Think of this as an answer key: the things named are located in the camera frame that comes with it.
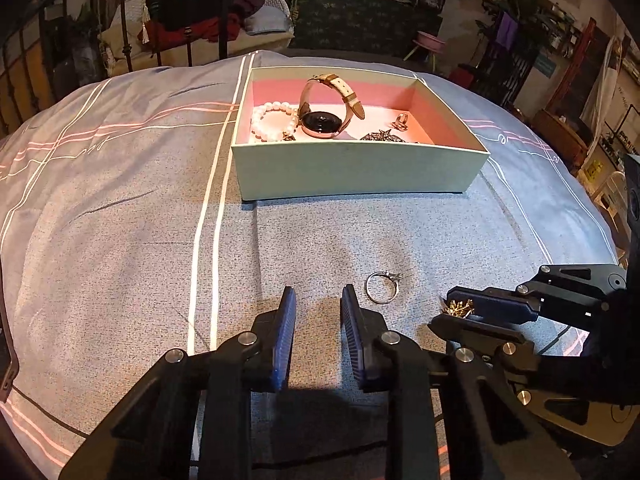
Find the small gold earring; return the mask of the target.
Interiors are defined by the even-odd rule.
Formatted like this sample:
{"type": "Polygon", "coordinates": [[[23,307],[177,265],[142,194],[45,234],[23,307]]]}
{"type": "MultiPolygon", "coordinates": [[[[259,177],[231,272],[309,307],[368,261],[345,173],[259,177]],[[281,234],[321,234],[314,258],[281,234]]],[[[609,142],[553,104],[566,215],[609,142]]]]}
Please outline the small gold earring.
{"type": "Polygon", "coordinates": [[[474,302],[472,299],[455,300],[440,298],[442,314],[454,316],[455,318],[468,318],[474,312],[474,302]]]}

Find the large green plant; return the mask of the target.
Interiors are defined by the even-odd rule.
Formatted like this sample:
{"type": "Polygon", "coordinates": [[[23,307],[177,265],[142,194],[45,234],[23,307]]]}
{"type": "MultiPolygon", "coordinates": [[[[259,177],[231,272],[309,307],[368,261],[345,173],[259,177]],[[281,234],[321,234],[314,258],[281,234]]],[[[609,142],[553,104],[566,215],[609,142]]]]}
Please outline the large green plant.
{"type": "Polygon", "coordinates": [[[489,22],[477,20],[477,32],[491,44],[535,61],[555,30],[544,0],[480,0],[489,22]]]}

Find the green floral covered cabinet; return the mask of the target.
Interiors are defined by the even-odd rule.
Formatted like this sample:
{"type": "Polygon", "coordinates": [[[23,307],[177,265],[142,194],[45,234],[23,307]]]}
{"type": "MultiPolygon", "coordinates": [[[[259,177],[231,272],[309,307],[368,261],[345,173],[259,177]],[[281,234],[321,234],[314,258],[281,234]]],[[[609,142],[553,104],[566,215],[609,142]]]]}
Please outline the green floral covered cabinet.
{"type": "Polygon", "coordinates": [[[442,17],[427,6],[396,0],[297,0],[293,49],[402,58],[419,32],[436,36],[442,17]]]}

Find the white hanging swing chair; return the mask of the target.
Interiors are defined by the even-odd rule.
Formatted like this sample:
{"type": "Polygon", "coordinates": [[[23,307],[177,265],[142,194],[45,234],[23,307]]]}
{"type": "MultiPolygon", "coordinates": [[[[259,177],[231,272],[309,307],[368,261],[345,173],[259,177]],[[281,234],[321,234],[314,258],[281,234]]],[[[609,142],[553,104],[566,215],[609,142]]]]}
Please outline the white hanging swing chair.
{"type": "MultiPolygon", "coordinates": [[[[218,0],[126,0],[100,35],[108,76],[163,66],[198,66],[219,58],[218,0]]],[[[285,0],[230,0],[228,55],[282,50],[294,38],[285,0]]]]}

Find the pink small stool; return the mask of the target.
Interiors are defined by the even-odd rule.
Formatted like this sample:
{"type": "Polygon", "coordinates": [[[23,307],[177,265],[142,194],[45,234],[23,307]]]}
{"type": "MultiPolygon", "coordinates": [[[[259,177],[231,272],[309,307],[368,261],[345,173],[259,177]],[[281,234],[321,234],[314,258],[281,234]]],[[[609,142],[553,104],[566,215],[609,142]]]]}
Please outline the pink small stool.
{"type": "Polygon", "coordinates": [[[430,35],[427,32],[418,32],[418,36],[413,40],[414,47],[404,57],[404,61],[407,62],[416,52],[423,49],[427,52],[427,64],[430,66],[431,72],[436,70],[436,58],[442,54],[442,51],[446,47],[446,42],[439,39],[436,36],[430,35]]]}

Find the mint green jewelry box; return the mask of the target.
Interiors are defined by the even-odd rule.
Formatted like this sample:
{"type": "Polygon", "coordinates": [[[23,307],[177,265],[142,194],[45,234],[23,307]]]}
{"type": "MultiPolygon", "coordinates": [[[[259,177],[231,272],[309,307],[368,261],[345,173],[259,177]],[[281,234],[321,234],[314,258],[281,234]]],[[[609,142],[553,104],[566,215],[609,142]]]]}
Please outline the mint green jewelry box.
{"type": "Polygon", "coordinates": [[[250,71],[236,120],[232,157],[242,200],[345,194],[463,193],[489,157],[456,112],[417,76],[333,66],[250,71]],[[302,94],[311,110],[343,118],[331,74],[363,107],[333,139],[293,124],[302,94]]]}

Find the red clothes pile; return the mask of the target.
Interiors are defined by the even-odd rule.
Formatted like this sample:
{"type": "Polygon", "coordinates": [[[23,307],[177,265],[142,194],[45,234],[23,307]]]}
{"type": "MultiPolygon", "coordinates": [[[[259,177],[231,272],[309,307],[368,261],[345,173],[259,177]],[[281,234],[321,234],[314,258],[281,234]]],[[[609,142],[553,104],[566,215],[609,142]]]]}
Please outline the red clothes pile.
{"type": "Polygon", "coordinates": [[[138,33],[143,47],[154,51],[166,51],[185,46],[189,41],[204,39],[214,44],[219,40],[220,21],[218,16],[204,20],[190,21],[173,15],[156,16],[143,24],[138,33]]]}

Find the black iron bed frame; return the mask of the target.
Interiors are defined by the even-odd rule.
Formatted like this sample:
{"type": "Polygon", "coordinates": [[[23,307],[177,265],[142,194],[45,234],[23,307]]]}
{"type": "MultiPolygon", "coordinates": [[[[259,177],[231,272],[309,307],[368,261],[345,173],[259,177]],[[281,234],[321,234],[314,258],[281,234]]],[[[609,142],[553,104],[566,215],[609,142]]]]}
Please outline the black iron bed frame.
{"type": "MultiPolygon", "coordinates": [[[[126,0],[30,0],[1,31],[1,133],[108,77],[100,35],[126,0]]],[[[226,58],[228,4],[219,1],[219,58],[226,58]]]]}

